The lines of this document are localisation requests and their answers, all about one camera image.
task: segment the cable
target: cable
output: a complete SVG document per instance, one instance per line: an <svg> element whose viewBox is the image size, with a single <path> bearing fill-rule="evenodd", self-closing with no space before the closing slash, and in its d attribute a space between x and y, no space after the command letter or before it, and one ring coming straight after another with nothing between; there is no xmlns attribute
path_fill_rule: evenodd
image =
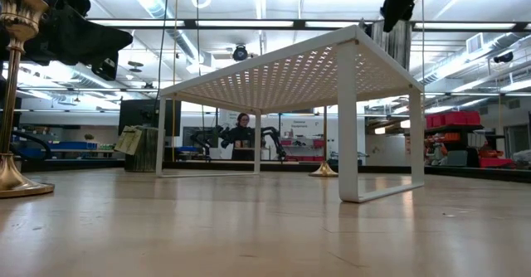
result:
<svg viewBox="0 0 531 277"><path fill-rule="evenodd" d="M166 20L168 19L168 0L164 3L164 20L163 25L166 26ZM163 36L160 40L160 52L158 54L158 85L157 85L157 94L155 95L155 102L153 104L153 126L157 126L157 123L155 123L155 120L157 116L157 102L158 102L158 95L160 94L160 72L163 67L163 48L164 48L164 36L166 35L166 31L163 29Z"/></svg>
<svg viewBox="0 0 531 277"><path fill-rule="evenodd" d="M198 74L201 77L201 51L199 50L199 0L197 0L196 6L196 19L197 19L197 56L199 60L197 61L197 68L199 69Z"/></svg>
<svg viewBox="0 0 531 277"><path fill-rule="evenodd" d="M25 134L25 133L18 132L18 131L12 131L11 134L16 135L18 137L23 137L25 139L30 139L31 141L40 144L44 148L44 155L42 157L40 157L40 158L35 158L35 157L32 157L32 156L28 156L28 155L22 153L21 151L17 150L17 148L15 148L15 146L12 145L12 143L10 143L9 144L9 150L11 150L14 154L20 156L24 160L44 161L44 160L46 160L48 158L51 158L50 147L44 141L40 140L39 138L33 137L33 136L29 135L29 134Z"/></svg>
<svg viewBox="0 0 531 277"><path fill-rule="evenodd" d="M177 12L177 2L175 0L175 12ZM173 25L173 34L177 35L177 19ZM177 41L173 40L173 85L175 85L175 71L177 68ZM172 98L172 162L175 162L175 94Z"/></svg>
<svg viewBox="0 0 531 277"><path fill-rule="evenodd" d="M425 70L424 70L424 40L426 38L426 25L424 20L424 0L422 0L422 85L426 85L425 82ZM422 92L422 105L424 105L424 102L426 102L426 92ZM424 108L421 108L422 117L424 117Z"/></svg>

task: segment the pole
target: pole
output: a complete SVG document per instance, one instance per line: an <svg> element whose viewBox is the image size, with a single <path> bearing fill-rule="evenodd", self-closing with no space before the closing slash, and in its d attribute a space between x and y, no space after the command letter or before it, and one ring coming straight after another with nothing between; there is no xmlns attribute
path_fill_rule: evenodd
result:
<svg viewBox="0 0 531 277"><path fill-rule="evenodd" d="M10 48L9 70L7 73L7 87L4 95L4 106L2 113L2 132L0 132L0 153L9 153L11 143L11 130L13 126L13 111L17 99L17 76L18 67L22 53L17 48Z"/></svg>
<svg viewBox="0 0 531 277"><path fill-rule="evenodd" d="M54 185L33 182L17 169L9 153L13 111L17 100L18 67L24 43L39 32L39 21L48 5L42 0L0 0L0 24L9 33L9 69L0 130L0 198L24 197L53 192Z"/></svg>
<svg viewBox="0 0 531 277"><path fill-rule="evenodd" d="M324 118L323 118L323 140L324 140L324 146L323 146L323 157L324 161L327 162L328 156L329 156L329 135L328 135L328 120L327 120L327 109L328 106L324 107Z"/></svg>
<svg viewBox="0 0 531 277"><path fill-rule="evenodd" d="M323 114L323 161L321 162L321 165L319 166L319 169L316 171L310 173L309 175L311 177L337 177L338 174L330 168L327 157L328 157L328 123L327 123L327 112L328 106L324 107L324 114Z"/></svg>

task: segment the ceiling light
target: ceiling light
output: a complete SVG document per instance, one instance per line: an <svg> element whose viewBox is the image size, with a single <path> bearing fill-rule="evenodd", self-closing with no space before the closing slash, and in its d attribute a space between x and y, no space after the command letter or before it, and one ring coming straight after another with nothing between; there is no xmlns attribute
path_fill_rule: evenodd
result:
<svg viewBox="0 0 531 277"><path fill-rule="evenodd" d="M505 94L506 96L516 96L516 97L527 97L527 96L531 96L531 93L508 93L508 94Z"/></svg>
<svg viewBox="0 0 531 277"><path fill-rule="evenodd" d="M451 91L451 92L459 92L459 91L463 91L463 90L469 90L469 89L474 88L477 85L480 85L480 84L483 84L483 83L484 83L484 81L482 81L482 80L472 81L470 83L461 85L461 86L453 89L453 91Z"/></svg>
<svg viewBox="0 0 531 277"><path fill-rule="evenodd" d="M489 29L512 29L514 23L416 23L416 29L455 29L455 30L489 30Z"/></svg>
<svg viewBox="0 0 531 277"><path fill-rule="evenodd" d="M402 106L402 107L399 107L399 108L396 108L395 110L393 110L393 113L394 114L399 114L399 113L407 112L408 110L409 110L409 107Z"/></svg>
<svg viewBox="0 0 531 277"><path fill-rule="evenodd" d="M18 87L19 90L67 91L66 87Z"/></svg>
<svg viewBox="0 0 531 277"><path fill-rule="evenodd" d="M447 110L452 109L452 108L454 108L454 106L436 106L436 107L431 107L431 108L428 108L428 109L424 110L424 113L426 113L426 114L434 114L434 113L447 111Z"/></svg>
<svg viewBox="0 0 531 277"><path fill-rule="evenodd" d="M464 95L464 96L498 96L498 94L494 94L494 93L488 93L488 94L482 94L482 93L451 93L451 95L456 95L456 96L461 96L461 95Z"/></svg>
<svg viewBox="0 0 531 277"><path fill-rule="evenodd" d="M214 68L212 68L210 66L198 65L196 63L196 64L191 64L190 66L187 66L186 70L188 72L190 72L190 73L199 73L199 71L201 71L201 75L203 75L203 74L206 74L206 73L211 73L211 72L215 71L216 69L214 69Z"/></svg>
<svg viewBox="0 0 531 277"><path fill-rule="evenodd" d="M31 95L31 96L34 96L36 98L39 98L39 99L44 99L44 100L51 100L51 97L41 91L35 91L35 90L29 90L29 91L23 91L23 90L18 90L19 93L21 94L24 94L24 95Z"/></svg>
<svg viewBox="0 0 531 277"><path fill-rule="evenodd" d="M198 26L202 27L292 27L293 21L222 21L222 20L203 20L197 21Z"/></svg>
<svg viewBox="0 0 531 277"><path fill-rule="evenodd" d="M321 22L321 21L308 21L306 27L324 27L324 28L343 28L352 25L358 25L359 22Z"/></svg>
<svg viewBox="0 0 531 277"><path fill-rule="evenodd" d="M374 133L375 133L376 135L382 135L382 134L385 134L385 127L384 127L384 128L374 129Z"/></svg>
<svg viewBox="0 0 531 277"><path fill-rule="evenodd" d="M411 120L404 120L400 122L400 128L402 129L409 129L412 126Z"/></svg>
<svg viewBox="0 0 531 277"><path fill-rule="evenodd" d="M445 93L432 93L432 92L428 92L428 93L424 93L424 95L425 95L426 97L428 97L428 96L432 96L432 95L445 95Z"/></svg>
<svg viewBox="0 0 531 277"><path fill-rule="evenodd" d="M524 88L531 87L531 80L524 80L519 82L514 82L510 85L502 87L501 91L513 91L513 90L521 90Z"/></svg>
<svg viewBox="0 0 531 277"><path fill-rule="evenodd" d="M461 105L460 107L470 107L470 106L472 106L472 105L478 104L479 102L483 102L484 100L487 100L487 99L473 100L473 101L471 101L471 102L464 103L464 104Z"/></svg>
<svg viewBox="0 0 531 277"><path fill-rule="evenodd" d="M136 28L136 27L171 27L183 28L184 21L177 20L156 20L156 19L139 19L139 20L90 20L95 24L100 24L107 27L127 27L127 28Z"/></svg>

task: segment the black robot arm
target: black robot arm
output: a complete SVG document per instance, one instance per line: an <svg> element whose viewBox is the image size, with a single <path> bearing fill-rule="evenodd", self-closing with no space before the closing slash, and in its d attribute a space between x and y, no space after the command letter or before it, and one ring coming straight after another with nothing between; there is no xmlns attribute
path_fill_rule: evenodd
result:
<svg viewBox="0 0 531 277"><path fill-rule="evenodd" d="M276 154L279 156L279 160L284 160L286 153L284 147L282 147L282 143L280 143L279 130L277 130L275 127L264 127L261 129L261 131L262 137L265 137L266 135L271 137L273 143L275 144Z"/></svg>

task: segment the gray bin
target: gray bin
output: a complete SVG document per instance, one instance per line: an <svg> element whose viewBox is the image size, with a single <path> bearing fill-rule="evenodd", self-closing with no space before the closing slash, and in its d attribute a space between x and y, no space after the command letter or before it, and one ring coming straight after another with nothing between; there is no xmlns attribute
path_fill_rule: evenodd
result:
<svg viewBox="0 0 531 277"><path fill-rule="evenodd" d="M125 171L154 173L157 163L157 128L138 127L142 130L139 145L134 155L125 155Z"/></svg>

